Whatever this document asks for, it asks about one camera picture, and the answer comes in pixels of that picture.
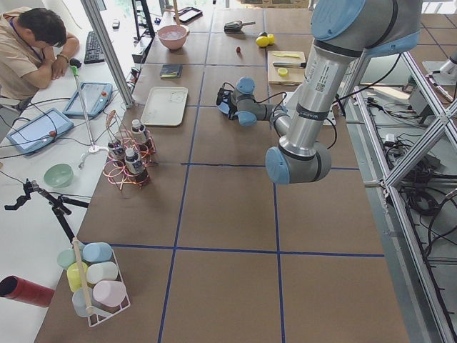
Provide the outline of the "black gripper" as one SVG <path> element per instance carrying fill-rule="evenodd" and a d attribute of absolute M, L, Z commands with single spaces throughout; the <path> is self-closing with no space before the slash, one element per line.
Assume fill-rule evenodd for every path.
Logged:
<path fill-rule="evenodd" d="M 216 106 L 219 111 L 229 120 L 234 120 L 237 112 L 237 106 L 232 100 L 234 86 L 224 82 L 217 93 Z"/>

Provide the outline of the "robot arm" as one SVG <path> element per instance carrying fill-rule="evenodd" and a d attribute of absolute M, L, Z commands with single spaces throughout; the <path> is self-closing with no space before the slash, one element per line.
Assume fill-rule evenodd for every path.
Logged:
<path fill-rule="evenodd" d="M 441 65 L 438 73 L 448 79 L 456 80 L 457 51 L 454 51 L 448 59 Z"/>
<path fill-rule="evenodd" d="M 421 1 L 319 1 L 311 17 L 313 46 L 292 113 L 256 101 L 249 77 L 232 90 L 219 89 L 216 105 L 229 119 L 242 126 L 269 121 L 280 136 L 266 152 L 272 182 L 316 182 L 328 174 L 331 155 L 316 139 L 348 65 L 363 53 L 390 56 L 415 47 L 421 10 Z"/>

